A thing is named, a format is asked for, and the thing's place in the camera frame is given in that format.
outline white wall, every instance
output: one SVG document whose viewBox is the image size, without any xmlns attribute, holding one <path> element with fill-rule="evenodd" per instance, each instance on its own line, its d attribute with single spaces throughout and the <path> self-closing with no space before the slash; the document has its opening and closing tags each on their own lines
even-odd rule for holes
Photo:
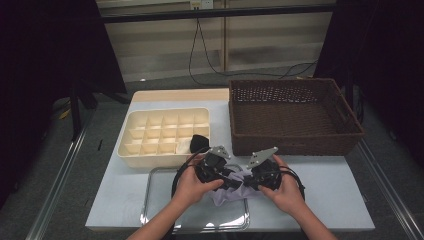
<svg viewBox="0 0 424 240">
<path fill-rule="evenodd" d="M 181 0 L 97 0 L 102 15 L 189 10 Z M 335 0 L 227 0 L 215 8 L 334 3 Z M 217 70 L 290 66 L 318 59 L 331 13 L 200 19 L 208 54 Z M 124 81 L 188 75 L 196 20 L 107 24 Z M 193 73 L 212 72 L 200 39 Z"/>
</svg>

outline plastic organizer tray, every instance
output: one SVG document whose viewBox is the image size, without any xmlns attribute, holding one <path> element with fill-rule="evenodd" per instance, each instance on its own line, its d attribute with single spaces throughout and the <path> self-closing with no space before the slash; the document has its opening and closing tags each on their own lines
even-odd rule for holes
<svg viewBox="0 0 424 240">
<path fill-rule="evenodd" d="M 194 134 L 210 138 L 208 109 L 134 111 L 125 122 L 118 155 L 132 168 L 181 166 L 191 154 Z"/>
</svg>

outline cable on wall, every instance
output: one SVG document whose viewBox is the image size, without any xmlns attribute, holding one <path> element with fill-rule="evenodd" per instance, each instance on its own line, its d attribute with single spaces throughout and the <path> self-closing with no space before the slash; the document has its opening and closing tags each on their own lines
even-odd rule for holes
<svg viewBox="0 0 424 240">
<path fill-rule="evenodd" d="M 193 58 L 193 52 L 194 52 L 194 47 L 196 45 L 196 38 L 197 38 L 197 34 L 198 32 L 200 32 L 200 36 L 202 38 L 202 43 L 203 43 L 203 49 L 204 49 L 204 53 L 207 59 L 207 62 L 209 64 L 209 67 L 214 71 L 214 73 L 224 76 L 224 77 L 234 77 L 234 76 L 242 76 L 242 75 L 259 75 L 259 76 L 271 76 L 271 77 L 278 77 L 278 79 L 282 79 L 285 77 L 292 77 L 292 76 L 296 76 L 299 74 L 302 74 L 304 72 L 306 72 L 309 68 L 311 68 L 313 65 L 315 65 L 318 60 L 314 61 L 314 62 L 310 62 L 310 63 L 299 63 L 296 65 L 291 66 L 284 74 L 272 74 L 272 73 L 257 73 L 257 72 L 244 72 L 244 73 L 222 73 L 222 72 L 218 72 L 213 66 L 212 63 L 209 59 L 209 55 L 208 55 L 208 51 L 207 51 L 207 47 L 206 47 L 206 43 L 205 43 L 205 38 L 203 36 L 203 31 L 202 31 L 202 26 L 200 25 L 200 21 L 199 19 L 196 19 L 197 24 L 196 24 L 196 32 L 194 34 L 194 39 L 193 39 L 193 45 L 191 47 L 191 52 L 190 52 L 190 60 L 189 60 L 189 65 L 188 65 L 188 71 L 190 74 L 191 79 L 193 79 L 193 81 L 199 85 L 206 85 L 206 86 L 227 86 L 226 84 L 206 84 L 206 83 L 201 83 L 199 81 L 197 81 L 192 72 L 191 72 L 191 62 L 192 62 L 192 58 Z M 290 72 L 292 71 L 293 68 L 297 67 L 297 66 L 301 66 L 301 65 L 307 65 L 307 67 L 300 71 L 300 72 L 296 72 L 293 74 L 290 74 Z"/>
</svg>

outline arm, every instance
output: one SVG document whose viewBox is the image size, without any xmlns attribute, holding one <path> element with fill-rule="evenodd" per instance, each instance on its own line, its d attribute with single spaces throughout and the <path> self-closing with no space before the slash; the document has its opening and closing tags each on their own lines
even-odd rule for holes
<svg viewBox="0 0 424 240">
<path fill-rule="evenodd" d="M 128 240 L 161 239 L 185 210 L 200 201 L 203 194 L 218 188 L 223 183 L 221 179 L 202 183 L 197 178 L 194 168 L 187 168 L 181 175 L 177 191 L 171 201 L 147 224 L 134 232 Z"/>
<path fill-rule="evenodd" d="M 281 158 L 276 155 L 273 157 L 278 165 L 287 167 L 287 164 Z M 310 240 L 336 239 L 306 205 L 298 189 L 297 182 L 292 176 L 284 174 L 282 176 L 280 188 L 277 191 L 272 191 L 263 186 L 260 186 L 259 189 L 265 196 L 269 197 L 280 210 L 292 216 L 303 231 L 305 231 Z"/>
</svg>

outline dark floor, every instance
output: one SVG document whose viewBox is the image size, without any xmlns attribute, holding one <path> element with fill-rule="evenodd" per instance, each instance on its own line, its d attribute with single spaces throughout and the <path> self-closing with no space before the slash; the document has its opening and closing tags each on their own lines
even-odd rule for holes
<svg viewBox="0 0 424 240">
<path fill-rule="evenodd" d="M 214 75 L 199 81 L 225 84 Z M 127 84 L 128 98 L 138 90 L 203 88 L 186 77 Z M 133 230 L 93 232 L 84 225 L 107 167 L 128 106 L 97 95 L 99 106 L 87 127 L 84 143 L 51 217 L 44 239 L 125 239 Z M 55 181 L 72 137 L 71 118 L 52 115 L 51 127 L 31 171 L 0 211 L 0 239 L 25 239 Z M 424 174 L 402 142 L 395 141 L 371 106 L 365 106 L 366 142 L 419 226 L 424 224 Z M 376 229 L 335 233 L 340 239 L 408 239 L 402 225 L 368 171 L 359 151 L 346 156 Z M 178 239 L 303 239 L 300 233 L 201 234 Z"/>
</svg>

